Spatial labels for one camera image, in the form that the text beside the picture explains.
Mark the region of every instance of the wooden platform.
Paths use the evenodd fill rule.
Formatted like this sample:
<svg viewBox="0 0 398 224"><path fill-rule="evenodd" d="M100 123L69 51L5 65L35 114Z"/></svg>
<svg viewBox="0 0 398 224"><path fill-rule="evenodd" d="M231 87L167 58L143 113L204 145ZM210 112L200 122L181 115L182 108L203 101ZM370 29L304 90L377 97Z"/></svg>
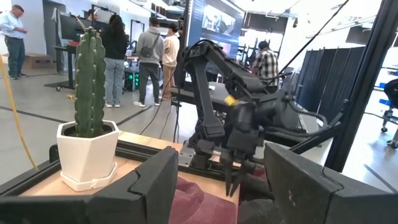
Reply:
<svg viewBox="0 0 398 224"><path fill-rule="evenodd" d="M121 132L119 135L119 140L133 142L136 144L142 144L158 149L164 149L167 146L174 147L177 151L180 151L182 148L181 144L176 144L160 139L154 139L150 137L140 136L133 133ZM137 161L132 161L124 158L117 157L116 162L119 165L118 171L113 181L118 180L119 178L123 177L141 163ZM201 177L193 174L188 174L184 172L179 172L178 176L189 181L194 182L200 186L200 188L209 194L218 196L225 200L229 200L238 206L239 202L239 191L234 194L233 197L227 197L225 195L225 183L219 180L213 180L206 177ZM38 183L36 186L32 187L28 191L24 192L22 196L38 196L38 195L87 195L93 194L96 190L87 190L84 192L75 192L66 184L64 184L60 178L60 171L51 175L41 183Z"/></svg>

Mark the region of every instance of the gray hoodie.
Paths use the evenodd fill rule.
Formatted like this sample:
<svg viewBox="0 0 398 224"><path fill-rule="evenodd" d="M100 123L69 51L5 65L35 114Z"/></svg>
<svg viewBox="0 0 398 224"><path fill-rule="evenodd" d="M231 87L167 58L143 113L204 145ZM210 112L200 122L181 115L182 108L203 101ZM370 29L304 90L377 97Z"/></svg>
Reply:
<svg viewBox="0 0 398 224"><path fill-rule="evenodd" d="M147 31L143 32L137 42L137 53L140 56L140 63L155 63L159 64L159 61L162 60L163 58L163 38L159 36L157 40L157 44L154 47L154 53L152 54L151 57L141 57L141 49L143 47L148 47L152 48L155 39L157 35L159 35L160 32L156 27L150 27Z"/></svg>

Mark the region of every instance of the black robotic arm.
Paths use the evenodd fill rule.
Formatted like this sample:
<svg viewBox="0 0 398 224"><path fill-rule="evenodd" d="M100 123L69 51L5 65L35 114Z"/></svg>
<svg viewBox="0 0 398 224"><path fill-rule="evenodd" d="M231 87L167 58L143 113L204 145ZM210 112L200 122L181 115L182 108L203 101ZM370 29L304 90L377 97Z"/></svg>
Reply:
<svg viewBox="0 0 398 224"><path fill-rule="evenodd" d="M218 67L225 80L225 88L235 103L231 105L233 129L228 136L226 149L218 142L225 137L224 124L215 116L208 90L205 69L211 62ZM195 157L210 159L213 151L221 151L221 163L226 176L226 194L232 195L238 188L243 175L254 168L250 162L256 153L256 147L262 145L259 137L260 127L277 126L290 129L297 124L297 113L289 106L293 101L287 92L278 91L267 94L263 82L228 59L221 47L210 40L201 40L183 51L183 64L193 82L193 94L196 101L198 124L195 138L189 146L194 148ZM233 162L241 164L233 184Z"/></svg>

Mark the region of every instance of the office chair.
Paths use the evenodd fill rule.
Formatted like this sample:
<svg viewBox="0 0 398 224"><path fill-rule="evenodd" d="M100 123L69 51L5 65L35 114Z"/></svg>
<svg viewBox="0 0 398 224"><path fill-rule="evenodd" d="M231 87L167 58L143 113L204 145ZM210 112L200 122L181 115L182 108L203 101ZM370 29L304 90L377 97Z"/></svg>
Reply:
<svg viewBox="0 0 398 224"><path fill-rule="evenodd" d="M384 93L387 95L389 101L391 102L390 108L384 112L383 116L383 127L381 128L382 132L386 132L386 124L392 118L392 109L398 108L398 78L392 81L389 81L384 87ZM398 148L398 130L396 131L394 137L387 142L387 145L393 149Z"/></svg>

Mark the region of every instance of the woman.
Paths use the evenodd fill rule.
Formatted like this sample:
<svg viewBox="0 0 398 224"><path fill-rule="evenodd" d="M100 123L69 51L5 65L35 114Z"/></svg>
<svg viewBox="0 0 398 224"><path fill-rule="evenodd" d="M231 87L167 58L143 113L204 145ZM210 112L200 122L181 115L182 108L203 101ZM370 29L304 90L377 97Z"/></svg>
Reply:
<svg viewBox="0 0 398 224"><path fill-rule="evenodd" d="M127 37L122 18L112 15L109 25L101 33L105 48L105 106L119 108L123 91L124 58L127 50Z"/></svg>

